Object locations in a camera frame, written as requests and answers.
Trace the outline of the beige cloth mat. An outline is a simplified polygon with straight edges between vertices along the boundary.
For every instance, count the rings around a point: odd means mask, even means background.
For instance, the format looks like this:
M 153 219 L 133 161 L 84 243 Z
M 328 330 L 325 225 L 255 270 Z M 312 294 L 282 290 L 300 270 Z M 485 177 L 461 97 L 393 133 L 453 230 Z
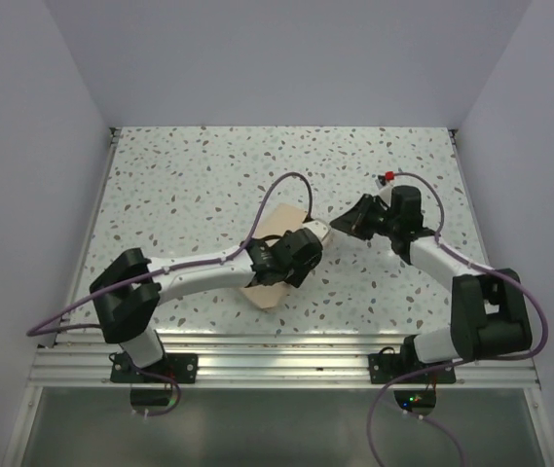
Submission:
M 281 203 L 259 223 L 253 237 L 260 238 L 269 234 L 283 235 L 286 231 L 296 231 L 303 228 L 302 225 L 307 222 L 306 215 L 306 211 L 302 208 Z M 272 286 L 240 288 L 239 292 L 255 308 L 272 312 L 282 304 L 292 290 L 292 286 L 280 283 Z

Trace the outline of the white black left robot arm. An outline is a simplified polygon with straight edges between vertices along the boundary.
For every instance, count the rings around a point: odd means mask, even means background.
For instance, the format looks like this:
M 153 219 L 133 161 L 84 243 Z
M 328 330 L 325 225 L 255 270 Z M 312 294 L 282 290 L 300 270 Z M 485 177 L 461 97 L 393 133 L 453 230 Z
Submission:
M 157 381 L 166 373 L 167 359 L 150 325 L 156 307 L 227 288 L 258 289 L 279 300 L 282 287 L 300 287 L 320 263 L 329 233 L 324 224 L 310 221 L 220 253 L 148 258 L 139 248 L 128 249 L 90 286 L 104 340 L 125 352 L 142 379 Z

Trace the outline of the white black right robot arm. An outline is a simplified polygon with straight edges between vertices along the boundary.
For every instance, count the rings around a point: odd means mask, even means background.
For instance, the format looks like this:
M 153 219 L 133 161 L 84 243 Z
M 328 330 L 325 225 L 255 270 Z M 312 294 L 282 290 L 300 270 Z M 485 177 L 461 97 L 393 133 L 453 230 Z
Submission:
M 364 195 L 330 222 L 336 231 L 369 240 L 389 240 L 392 252 L 419 269 L 451 294 L 450 324 L 405 338 L 398 369 L 407 380 L 423 380 L 433 364 L 495 359 L 530 349 L 533 334 L 524 295 L 512 269 L 487 269 L 462 259 L 425 226 L 421 191 L 388 186 Z

